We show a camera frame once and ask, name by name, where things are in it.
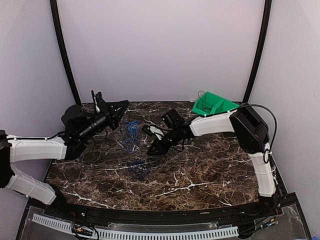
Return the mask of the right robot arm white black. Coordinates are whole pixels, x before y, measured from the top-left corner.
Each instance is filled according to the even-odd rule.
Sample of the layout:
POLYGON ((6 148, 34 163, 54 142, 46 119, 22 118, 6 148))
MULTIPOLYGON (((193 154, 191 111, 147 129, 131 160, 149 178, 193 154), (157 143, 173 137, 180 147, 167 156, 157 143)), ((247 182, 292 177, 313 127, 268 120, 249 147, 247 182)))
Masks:
POLYGON ((258 182, 258 193, 266 197, 255 205, 255 213, 266 217, 275 208, 271 197, 276 193, 275 167, 270 156, 274 140, 269 137, 269 127, 254 110, 256 105, 243 103, 221 113, 212 113, 184 119, 175 109, 161 118, 166 128, 144 125, 142 130, 155 137, 147 151, 149 156, 162 156, 179 142, 209 134, 233 133, 242 150, 248 154, 258 182))

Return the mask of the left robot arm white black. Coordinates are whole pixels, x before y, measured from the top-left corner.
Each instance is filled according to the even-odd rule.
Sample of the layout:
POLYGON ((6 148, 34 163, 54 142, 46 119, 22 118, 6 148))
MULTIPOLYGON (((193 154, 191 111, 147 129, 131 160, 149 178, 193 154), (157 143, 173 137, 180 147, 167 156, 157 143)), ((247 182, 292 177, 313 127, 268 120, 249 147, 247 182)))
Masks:
POLYGON ((50 206, 60 218, 71 213, 63 193, 52 184, 39 181, 14 165, 28 160, 75 160, 84 152, 90 139, 106 128, 119 127, 128 100, 95 101, 94 113, 79 105, 70 106, 61 117, 65 130, 50 137, 21 137, 0 132, 0 187, 13 190, 50 206))

